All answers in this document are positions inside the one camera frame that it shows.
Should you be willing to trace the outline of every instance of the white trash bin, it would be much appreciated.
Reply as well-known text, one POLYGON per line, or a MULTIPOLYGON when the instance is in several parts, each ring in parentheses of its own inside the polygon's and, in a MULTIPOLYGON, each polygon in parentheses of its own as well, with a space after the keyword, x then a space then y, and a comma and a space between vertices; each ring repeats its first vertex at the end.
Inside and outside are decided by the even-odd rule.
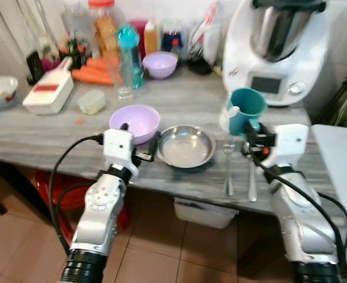
POLYGON ((178 218, 218 229, 226 228, 234 216, 239 214, 235 209, 176 197, 174 206, 178 218))

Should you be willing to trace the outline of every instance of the appliance display screen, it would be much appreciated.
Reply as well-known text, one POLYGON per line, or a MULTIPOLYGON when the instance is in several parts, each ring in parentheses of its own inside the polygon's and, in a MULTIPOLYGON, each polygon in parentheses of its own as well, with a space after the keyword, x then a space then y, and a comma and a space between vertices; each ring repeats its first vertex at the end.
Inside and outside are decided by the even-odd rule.
POLYGON ((278 94, 280 91, 281 79, 252 77, 251 88, 260 90, 264 93, 278 94))

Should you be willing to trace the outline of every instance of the tiled floor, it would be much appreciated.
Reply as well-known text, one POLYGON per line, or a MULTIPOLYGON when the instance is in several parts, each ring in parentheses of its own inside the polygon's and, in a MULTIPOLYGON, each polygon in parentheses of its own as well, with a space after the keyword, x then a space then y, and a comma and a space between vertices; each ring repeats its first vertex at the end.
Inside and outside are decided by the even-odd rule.
MULTIPOLYGON (((285 262, 261 281, 237 275, 238 249, 245 250, 241 240, 253 239, 248 229, 259 226, 257 219, 243 224, 247 236, 238 233, 239 218, 224 230, 208 228, 178 219, 170 197, 129 192, 132 223, 113 242, 104 283, 288 282, 281 272, 285 262)), ((59 282, 65 254, 53 228, 20 201, 13 204, 0 216, 0 283, 59 282)))

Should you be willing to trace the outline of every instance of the kitchen counter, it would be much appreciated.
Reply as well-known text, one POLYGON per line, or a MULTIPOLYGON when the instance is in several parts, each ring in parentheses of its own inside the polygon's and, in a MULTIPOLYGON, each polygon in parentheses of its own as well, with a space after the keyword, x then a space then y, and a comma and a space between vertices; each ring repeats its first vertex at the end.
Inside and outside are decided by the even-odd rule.
MULTIPOLYGON (((44 170, 51 170, 65 149, 77 139, 106 130, 112 113, 125 106, 117 101, 117 95, 111 87, 76 82, 59 114, 36 116, 22 106, 22 99, 26 95, 26 90, 18 90, 16 106, 0 111, 0 161, 44 170), (93 88, 104 91, 107 105, 101 112, 87 116, 81 113, 76 101, 93 88), (80 118, 84 121, 77 124, 80 118)), ((226 197, 222 193, 227 161, 222 146, 228 135, 219 126, 218 119, 225 98, 221 77, 216 74, 199 77, 186 69, 178 70, 167 80, 148 81, 140 90, 136 90, 133 104, 154 107, 161 115, 160 130, 180 124, 200 126, 215 137, 217 149, 209 163, 195 169, 174 169, 158 158, 153 163, 143 163, 139 177, 133 180, 132 185, 231 208, 271 213, 270 196, 263 177, 257 176, 257 202, 248 201, 249 166, 239 151, 232 160, 235 194, 226 197)), ((302 104, 271 108, 262 116, 261 122, 268 127, 292 123, 309 125, 302 104)), ((80 144, 66 157, 59 171, 95 178, 97 172, 104 169, 102 150, 101 146, 92 141, 80 144)), ((316 190, 335 196, 312 134, 299 167, 316 190)), ((334 206, 324 203, 329 213, 340 215, 334 206)))

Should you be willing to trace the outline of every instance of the teal bottle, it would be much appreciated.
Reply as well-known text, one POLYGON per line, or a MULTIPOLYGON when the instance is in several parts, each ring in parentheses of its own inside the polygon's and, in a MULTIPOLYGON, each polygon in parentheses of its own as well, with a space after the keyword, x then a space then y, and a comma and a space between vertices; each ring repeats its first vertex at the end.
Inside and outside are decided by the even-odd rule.
POLYGON ((133 88, 137 89, 145 83, 138 50, 139 34, 132 26, 121 25, 116 36, 121 53, 121 77, 128 81, 131 76, 133 88))

